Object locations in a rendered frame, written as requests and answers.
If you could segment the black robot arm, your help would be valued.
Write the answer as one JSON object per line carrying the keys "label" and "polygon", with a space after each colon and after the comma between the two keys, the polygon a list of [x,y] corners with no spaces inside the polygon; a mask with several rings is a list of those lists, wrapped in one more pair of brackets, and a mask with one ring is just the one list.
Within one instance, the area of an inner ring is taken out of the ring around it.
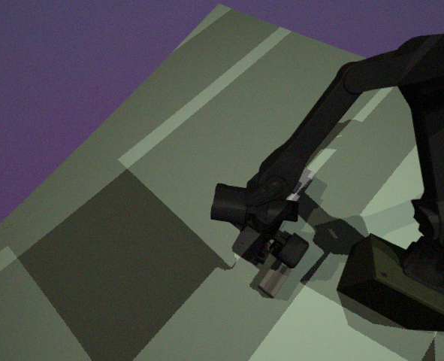
{"label": "black robot arm", "polygon": [[[233,252],[264,264],[264,232],[298,221],[298,202],[287,200],[311,155],[362,92],[398,86],[407,101],[424,183],[412,200],[423,236],[400,255],[403,273],[444,295],[444,34],[417,36],[397,50],[347,62],[287,142],[275,149],[244,187],[217,183],[211,220],[243,223]],[[244,222],[245,218],[247,221]]]}

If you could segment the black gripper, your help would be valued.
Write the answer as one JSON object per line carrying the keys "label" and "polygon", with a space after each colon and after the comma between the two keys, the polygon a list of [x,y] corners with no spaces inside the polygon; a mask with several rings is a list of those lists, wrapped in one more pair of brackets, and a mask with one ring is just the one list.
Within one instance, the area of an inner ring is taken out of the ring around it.
{"label": "black gripper", "polygon": [[[258,229],[252,221],[252,214],[249,214],[248,223],[257,233],[267,240],[273,239],[269,246],[270,254],[289,268],[295,268],[309,248],[309,243],[297,233],[292,235],[287,231],[281,232],[279,228],[272,232],[264,232]],[[277,234],[278,233],[278,234]]]}

